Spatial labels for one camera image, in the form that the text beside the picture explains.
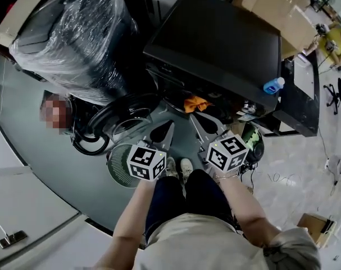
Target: blue spray bottle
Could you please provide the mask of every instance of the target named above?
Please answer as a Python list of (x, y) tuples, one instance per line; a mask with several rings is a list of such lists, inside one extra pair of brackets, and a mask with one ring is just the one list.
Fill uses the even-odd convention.
[(284, 88), (285, 79), (283, 77), (275, 78), (264, 85), (264, 91), (268, 94), (275, 94), (280, 89)]

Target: white sneaker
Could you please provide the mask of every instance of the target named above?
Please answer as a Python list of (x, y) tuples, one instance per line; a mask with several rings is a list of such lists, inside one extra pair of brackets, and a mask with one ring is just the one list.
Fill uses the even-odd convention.
[(167, 176), (171, 176), (171, 177), (175, 177), (179, 179), (179, 174), (178, 174), (178, 171), (176, 171), (176, 164), (175, 164), (175, 160), (173, 157), (168, 157), (166, 159), (165, 171), (166, 171)]
[(185, 184), (188, 181), (188, 178), (193, 171), (193, 164), (189, 159), (184, 158), (180, 162), (180, 169), (183, 174), (183, 181)]

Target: jeans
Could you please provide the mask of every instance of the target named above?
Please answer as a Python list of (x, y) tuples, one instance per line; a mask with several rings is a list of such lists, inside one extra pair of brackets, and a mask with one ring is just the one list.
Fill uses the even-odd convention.
[(203, 170), (193, 171), (185, 184), (187, 198), (176, 177), (160, 178), (146, 220), (146, 242), (161, 224), (184, 213), (217, 217), (234, 225), (228, 201), (214, 180)]

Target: plastic wrap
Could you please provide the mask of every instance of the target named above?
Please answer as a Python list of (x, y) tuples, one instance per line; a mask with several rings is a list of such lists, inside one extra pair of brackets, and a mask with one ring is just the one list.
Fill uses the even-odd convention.
[(23, 69), (106, 105), (127, 94), (121, 67), (136, 35), (124, 0), (48, 0), (28, 18), (10, 53)]

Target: office chair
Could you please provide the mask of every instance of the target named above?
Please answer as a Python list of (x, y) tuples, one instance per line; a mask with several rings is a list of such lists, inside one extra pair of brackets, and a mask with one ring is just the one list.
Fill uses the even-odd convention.
[(329, 85), (324, 85), (324, 88), (327, 89), (331, 96), (333, 97), (331, 103), (327, 103), (327, 107), (330, 107), (332, 104), (335, 104), (335, 111), (334, 111), (334, 115), (338, 114), (338, 107), (340, 106), (341, 103), (341, 79), (338, 79), (338, 89), (339, 89), (339, 93), (335, 92), (334, 86), (332, 84)]

